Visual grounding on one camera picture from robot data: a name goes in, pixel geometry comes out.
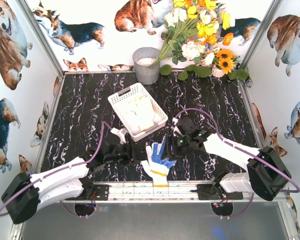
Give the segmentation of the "blue dotted work glove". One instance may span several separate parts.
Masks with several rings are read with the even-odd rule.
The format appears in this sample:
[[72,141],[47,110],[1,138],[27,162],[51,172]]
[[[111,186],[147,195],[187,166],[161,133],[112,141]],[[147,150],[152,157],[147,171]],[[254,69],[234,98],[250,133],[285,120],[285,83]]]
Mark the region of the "blue dotted work glove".
[[171,157],[164,157],[164,152],[167,149],[167,141],[164,136],[161,143],[154,142],[151,145],[149,163],[154,170],[155,173],[158,173],[163,176],[167,176],[172,167],[176,165],[176,160]]

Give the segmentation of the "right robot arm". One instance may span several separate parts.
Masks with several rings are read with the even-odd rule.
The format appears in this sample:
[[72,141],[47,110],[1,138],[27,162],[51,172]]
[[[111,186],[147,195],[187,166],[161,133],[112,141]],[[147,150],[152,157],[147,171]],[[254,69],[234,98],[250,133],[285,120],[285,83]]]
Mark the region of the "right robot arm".
[[236,143],[214,129],[198,127],[188,117],[174,117],[172,124],[172,133],[166,135],[166,157],[182,159],[185,152],[192,149],[219,156],[244,170],[221,173],[212,181],[206,194],[222,198],[232,193],[254,193],[263,200],[272,201],[291,178],[272,147],[260,149]]

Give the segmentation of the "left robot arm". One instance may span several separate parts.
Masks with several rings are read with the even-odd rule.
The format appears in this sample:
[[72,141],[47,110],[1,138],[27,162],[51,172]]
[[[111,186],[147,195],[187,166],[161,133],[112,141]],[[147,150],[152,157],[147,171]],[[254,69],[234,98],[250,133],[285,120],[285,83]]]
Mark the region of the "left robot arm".
[[12,222],[21,224],[53,203],[88,199],[95,188],[88,176],[102,171],[106,165],[130,166],[145,159],[132,137],[112,129],[97,148],[86,150],[64,165],[31,175],[19,173],[1,200]]

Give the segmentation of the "white plastic storage basket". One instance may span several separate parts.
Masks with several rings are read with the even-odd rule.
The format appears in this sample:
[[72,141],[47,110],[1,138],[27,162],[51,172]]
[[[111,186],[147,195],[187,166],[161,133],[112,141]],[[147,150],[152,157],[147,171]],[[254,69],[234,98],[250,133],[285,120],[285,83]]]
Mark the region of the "white plastic storage basket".
[[[129,101],[140,96],[149,97],[154,110],[154,126],[144,131],[140,130],[136,116],[132,112],[127,113]],[[167,114],[141,83],[135,83],[110,95],[108,97],[108,101],[134,142],[137,142],[155,131],[160,130],[168,121]]]

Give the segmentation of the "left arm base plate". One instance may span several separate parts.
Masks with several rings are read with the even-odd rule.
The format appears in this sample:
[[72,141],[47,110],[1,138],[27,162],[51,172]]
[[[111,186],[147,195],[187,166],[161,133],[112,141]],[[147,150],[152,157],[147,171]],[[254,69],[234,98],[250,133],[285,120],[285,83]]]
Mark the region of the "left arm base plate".
[[94,184],[93,188],[84,191],[77,197],[66,198],[66,201],[107,201],[109,197],[110,186],[108,184]]

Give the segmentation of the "cream knit glove pair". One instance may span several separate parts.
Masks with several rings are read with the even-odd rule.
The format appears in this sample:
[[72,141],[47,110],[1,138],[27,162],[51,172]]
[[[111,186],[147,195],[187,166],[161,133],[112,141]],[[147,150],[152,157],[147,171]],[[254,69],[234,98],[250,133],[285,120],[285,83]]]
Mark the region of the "cream knit glove pair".
[[135,115],[136,123],[141,131],[154,126],[155,112],[148,96],[138,96],[128,102],[128,113]]

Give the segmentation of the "white glove blue finger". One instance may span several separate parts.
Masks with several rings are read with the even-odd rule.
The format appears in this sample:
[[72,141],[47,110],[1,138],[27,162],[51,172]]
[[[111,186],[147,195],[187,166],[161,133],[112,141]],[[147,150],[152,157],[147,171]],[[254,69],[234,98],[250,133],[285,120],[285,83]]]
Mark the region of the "white glove blue finger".
[[155,173],[153,170],[154,167],[149,163],[149,159],[151,156],[150,150],[151,146],[147,145],[146,148],[147,160],[141,161],[141,165],[145,173],[152,178],[153,186],[156,188],[164,188],[168,186],[167,176],[161,175],[159,173]]

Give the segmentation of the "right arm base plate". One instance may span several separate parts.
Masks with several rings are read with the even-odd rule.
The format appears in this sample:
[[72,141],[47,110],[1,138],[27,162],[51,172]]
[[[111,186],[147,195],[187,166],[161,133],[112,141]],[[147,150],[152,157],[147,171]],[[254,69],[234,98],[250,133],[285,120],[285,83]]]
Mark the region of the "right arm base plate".
[[212,184],[197,184],[196,189],[190,190],[191,193],[196,193],[199,200],[242,200],[242,192],[227,193]]

